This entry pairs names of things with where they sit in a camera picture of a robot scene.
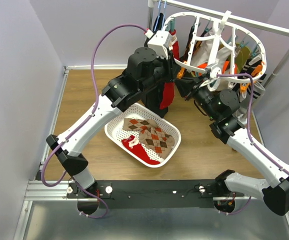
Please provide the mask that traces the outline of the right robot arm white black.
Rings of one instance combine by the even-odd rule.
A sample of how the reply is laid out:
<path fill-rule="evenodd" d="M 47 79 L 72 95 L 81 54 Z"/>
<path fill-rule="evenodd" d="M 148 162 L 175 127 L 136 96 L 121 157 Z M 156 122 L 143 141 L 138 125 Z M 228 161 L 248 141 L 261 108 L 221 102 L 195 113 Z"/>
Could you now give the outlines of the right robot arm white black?
<path fill-rule="evenodd" d="M 250 129 L 233 116 L 240 107 L 235 91 L 211 92 L 202 84 L 199 78 L 175 81 L 181 97 L 186 101 L 193 99 L 195 106 L 210 118 L 213 135 L 243 155 L 263 176 L 257 179 L 228 169 L 203 189 L 213 197 L 229 193 L 248 195 L 264 201 L 273 213 L 284 216 L 289 211 L 289 165 L 261 145 Z"/>

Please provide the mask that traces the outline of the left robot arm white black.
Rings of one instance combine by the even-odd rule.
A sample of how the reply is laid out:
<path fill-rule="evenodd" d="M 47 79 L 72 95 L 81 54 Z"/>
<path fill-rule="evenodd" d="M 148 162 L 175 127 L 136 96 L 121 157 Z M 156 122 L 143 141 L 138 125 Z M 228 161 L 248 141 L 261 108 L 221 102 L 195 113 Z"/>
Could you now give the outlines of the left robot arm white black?
<path fill-rule="evenodd" d="M 83 197 L 91 197 L 96 190 L 96 180 L 82 155 L 85 146 L 108 122 L 147 98 L 157 87 L 174 80 L 175 70 L 173 52 L 168 47 L 164 56 L 158 56 L 150 47 L 136 49 L 122 74 L 108 82 L 92 107 L 74 125 L 58 136 L 51 134 L 46 138 Z"/>

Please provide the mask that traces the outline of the white round clip hanger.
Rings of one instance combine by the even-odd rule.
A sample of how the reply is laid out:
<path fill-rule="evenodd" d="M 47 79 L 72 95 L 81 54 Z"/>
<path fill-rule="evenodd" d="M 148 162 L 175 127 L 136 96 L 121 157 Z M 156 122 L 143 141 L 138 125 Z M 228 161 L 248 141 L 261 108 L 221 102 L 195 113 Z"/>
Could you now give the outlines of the white round clip hanger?
<path fill-rule="evenodd" d="M 165 20 L 162 30 L 164 31 L 168 26 L 171 26 L 171 22 L 178 17 L 194 17 L 195 22 L 193 24 L 192 38 L 189 42 L 188 57 L 184 62 L 179 60 L 175 62 L 190 72 L 200 74 L 206 72 L 206 67 L 214 66 L 215 70 L 211 71 L 211 79 L 207 83 L 220 83 L 223 80 L 227 81 L 228 86 L 231 88 L 235 84 L 247 85 L 250 83 L 248 77 L 239 78 L 238 76 L 234 76 L 234 73 L 237 73 L 239 70 L 238 48 L 243 48 L 241 43 L 236 43 L 237 32 L 244 33 L 245 37 L 253 39 L 256 44 L 254 51 L 249 53 L 249 63 L 252 66 L 255 65 L 254 70 L 250 73 L 254 82 L 258 81 L 265 74 L 267 59 L 265 48 L 259 38 L 246 28 L 228 22 L 230 14 L 230 11 L 226 11 L 222 19 L 218 19 L 201 13 L 179 12 Z M 212 28 L 204 35 L 198 36 L 197 31 L 201 19 L 212 23 Z M 206 64 L 206 67 L 201 68 L 200 65 L 202 64 Z"/>

